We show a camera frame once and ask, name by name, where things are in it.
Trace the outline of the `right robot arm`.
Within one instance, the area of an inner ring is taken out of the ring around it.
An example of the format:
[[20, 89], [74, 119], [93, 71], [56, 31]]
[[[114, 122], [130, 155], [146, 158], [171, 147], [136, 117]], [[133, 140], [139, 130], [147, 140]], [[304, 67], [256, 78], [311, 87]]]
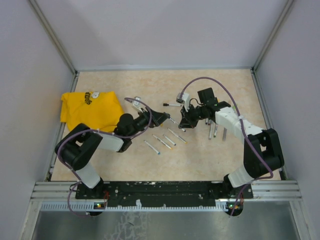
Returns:
[[284, 166], [284, 157], [278, 133], [262, 129], [237, 115], [226, 101], [218, 101], [213, 89], [198, 91], [200, 104], [193, 106], [188, 93], [178, 93], [176, 101], [183, 105], [179, 127], [193, 129], [200, 120], [211, 120], [227, 129], [243, 143], [243, 164], [224, 177], [223, 192], [235, 198], [241, 186]]

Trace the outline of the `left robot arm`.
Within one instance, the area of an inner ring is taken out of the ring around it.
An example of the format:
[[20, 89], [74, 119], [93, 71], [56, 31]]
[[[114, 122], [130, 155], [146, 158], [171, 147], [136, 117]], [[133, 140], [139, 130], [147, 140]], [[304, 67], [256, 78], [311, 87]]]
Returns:
[[170, 114], [154, 110], [139, 112], [137, 118], [124, 113], [112, 133], [94, 130], [80, 123], [56, 145], [55, 153], [60, 162], [85, 185], [87, 194], [97, 199], [104, 192], [103, 180], [90, 160], [98, 147], [123, 153], [130, 147], [133, 138], [170, 118]]

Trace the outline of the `dark blue capped marker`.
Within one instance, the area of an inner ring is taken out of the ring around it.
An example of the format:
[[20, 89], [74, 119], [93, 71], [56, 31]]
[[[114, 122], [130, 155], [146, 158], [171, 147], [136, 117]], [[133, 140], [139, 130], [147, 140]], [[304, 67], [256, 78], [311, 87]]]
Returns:
[[[179, 124], [178, 124], [174, 119], [172, 119], [172, 118], [170, 117], [169, 120], [170, 120], [171, 122], [173, 122], [175, 125], [177, 125], [178, 128], [179, 128]], [[182, 130], [183, 132], [186, 132], [186, 130], [185, 130], [184, 128], [179, 128], [179, 129]]]

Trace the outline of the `black eraser-cap white marker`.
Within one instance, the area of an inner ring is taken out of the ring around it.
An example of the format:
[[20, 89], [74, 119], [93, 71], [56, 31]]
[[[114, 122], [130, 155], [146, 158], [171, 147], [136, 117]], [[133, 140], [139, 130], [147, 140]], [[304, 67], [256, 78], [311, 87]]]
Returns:
[[163, 103], [162, 104], [164, 107], [182, 107], [182, 104], [178, 104], [178, 103]]

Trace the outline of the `blue eraser-cap white marker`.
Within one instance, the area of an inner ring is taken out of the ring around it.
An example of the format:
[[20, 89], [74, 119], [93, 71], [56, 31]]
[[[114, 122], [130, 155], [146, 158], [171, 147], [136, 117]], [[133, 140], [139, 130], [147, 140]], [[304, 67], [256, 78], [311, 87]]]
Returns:
[[164, 137], [166, 140], [168, 140], [172, 145], [176, 146], [176, 143], [175, 143], [173, 140], [171, 140], [168, 136], [166, 136], [165, 134], [163, 134], [163, 137]]

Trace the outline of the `yellow capped clear pen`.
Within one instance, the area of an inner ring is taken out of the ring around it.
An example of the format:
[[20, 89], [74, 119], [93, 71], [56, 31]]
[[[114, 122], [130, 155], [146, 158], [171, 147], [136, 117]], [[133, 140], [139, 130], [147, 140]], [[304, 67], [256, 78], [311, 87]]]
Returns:
[[171, 132], [175, 137], [177, 137], [180, 141], [182, 141], [183, 143], [187, 144], [187, 141], [184, 140], [180, 135], [178, 135], [176, 132], [174, 132], [172, 129], [167, 128], [169, 132]]

